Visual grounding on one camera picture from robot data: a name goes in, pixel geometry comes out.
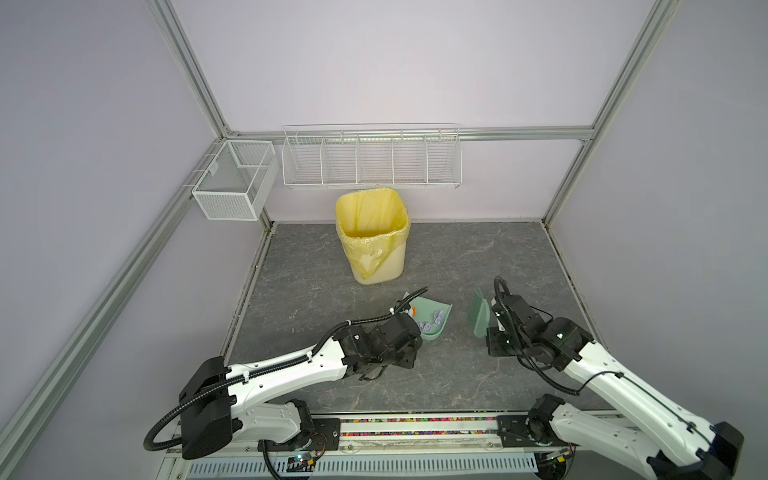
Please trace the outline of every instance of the table surface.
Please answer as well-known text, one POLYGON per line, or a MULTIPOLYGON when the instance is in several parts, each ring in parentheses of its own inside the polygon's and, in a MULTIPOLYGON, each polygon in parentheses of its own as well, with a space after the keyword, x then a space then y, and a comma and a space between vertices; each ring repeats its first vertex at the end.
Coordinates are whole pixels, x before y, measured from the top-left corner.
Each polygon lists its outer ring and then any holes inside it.
MULTIPOLYGON (((587 328, 539 223, 414 223, 403 274, 369 286, 353 279, 334 225, 277 224, 230 363, 311 346, 339 321, 382 315, 404 292, 428 286, 425 297, 453 307, 440 338, 419 350, 415 368, 392 366, 373 382, 318 383, 276 401, 302 399, 315 414, 528 410, 552 393, 580 409, 610 409, 591 390, 566 396, 515 359, 488 356, 468 312, 475 286, 490 301, 497 275, 531 305, 587 328)), ((548 374, 578 385, 563 373, 548 374)))

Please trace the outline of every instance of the metal beam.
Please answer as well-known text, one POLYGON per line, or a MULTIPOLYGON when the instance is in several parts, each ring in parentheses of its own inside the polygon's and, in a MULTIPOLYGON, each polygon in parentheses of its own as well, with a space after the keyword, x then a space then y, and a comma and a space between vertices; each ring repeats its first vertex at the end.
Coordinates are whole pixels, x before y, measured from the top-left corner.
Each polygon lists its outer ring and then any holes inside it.
POLYGON ((648 18, 646 18, 627 60, 621 67, 618 78, 594 120, 594 135, 592 139, 585 139, 584 144, 576 154, 576 158, 560 183, 560 187, 547 209, 547 213, 544 216, 545 225, 549 225, 558 214, 584 165, 589 161, 594 149, 616 117, 616 113, 621 108, 627 93, 632 88, 635 80, 637 80, 637 76, 645 66, 650 53, 654 50, 664 30, 671 23, 681 2, 682 0, 657 0, 650 10, 648 18))
MULTIPOLYGON (((344 135, 385 135, 396 134, 393 130, 328 130, 312 131, 313 135, 338 137, 344 135)), ((474 127, 460 128, 458 138, 461 141, 499 141, 499 140, 588 140, 594 130, 590 126, 573 127, 474 127)), ((282 131, 235 132, 229 136, 232 140, 262 140, 282 144, 286 139, 282 131)))
POLYGON ((229 135, 230 128, 216 103, 214 93, 203 76, 203 70, 192 52, 187 36, 181 27, 179 18, 169 0, 144 0, 157 21, 170 51, 174 54, 181 72, 192 88, 197 103, 208 119, 211 130, 218 138, 229 135))
POLYGON ((187 212, 192 202, 192 186, 200 179, 220 145, 220 142, 214 142, 210 146, 0 434, 0 480, 11 477, 19 467, 96 353, 101 341, 187 212))

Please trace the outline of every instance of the beige trash can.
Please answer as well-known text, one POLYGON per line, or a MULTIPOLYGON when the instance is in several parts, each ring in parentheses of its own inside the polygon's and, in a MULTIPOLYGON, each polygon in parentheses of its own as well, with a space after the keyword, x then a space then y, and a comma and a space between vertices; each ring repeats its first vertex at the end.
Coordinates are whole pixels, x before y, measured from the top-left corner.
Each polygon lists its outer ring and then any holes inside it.
POLYGON ((400 276, 410 230, 406 205, 391 188, 352 192, 336 202, 336 232, 363 285, 400 276))

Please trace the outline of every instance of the white wire rack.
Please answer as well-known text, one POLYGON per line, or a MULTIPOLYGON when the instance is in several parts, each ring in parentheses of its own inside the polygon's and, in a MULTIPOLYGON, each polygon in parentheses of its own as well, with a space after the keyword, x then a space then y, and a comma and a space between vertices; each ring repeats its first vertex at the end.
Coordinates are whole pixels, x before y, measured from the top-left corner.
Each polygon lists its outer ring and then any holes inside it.
POLYGON ((279 169, 271 141, 227 140, 192 194, 211 220, 259 220, 279 169))
POLYGON ((283 182, 289 188, 458 187, 457 125, 286 127, 283 182))

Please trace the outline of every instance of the white wall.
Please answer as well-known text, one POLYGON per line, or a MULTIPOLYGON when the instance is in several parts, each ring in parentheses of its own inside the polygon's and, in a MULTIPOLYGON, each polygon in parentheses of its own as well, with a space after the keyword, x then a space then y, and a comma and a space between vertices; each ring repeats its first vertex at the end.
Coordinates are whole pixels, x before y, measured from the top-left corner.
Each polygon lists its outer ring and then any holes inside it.
MULTIPOLYGON (((542 218, 580 141, 475 141, 462 145, 459 188, 399 190, 412 219, 542 218)), ((282 176, 266 202, 273 220, 333 220, 349 190, 290 190, 282 176)))
POLYGON ((684 2, 554 221, 611 351, 768 449, 768 4, 684 2))
POLYGON ((144 436, 219 354, 260 238, 258 222, 192 205, 15 480, 155 478, 164 452, 144 436))
POLYGON ((210 146, 141 0, 0 5, 0 426, 210 146))
POLYGON ((179 0, 236 131, 591 124, 652 0, 179 0))

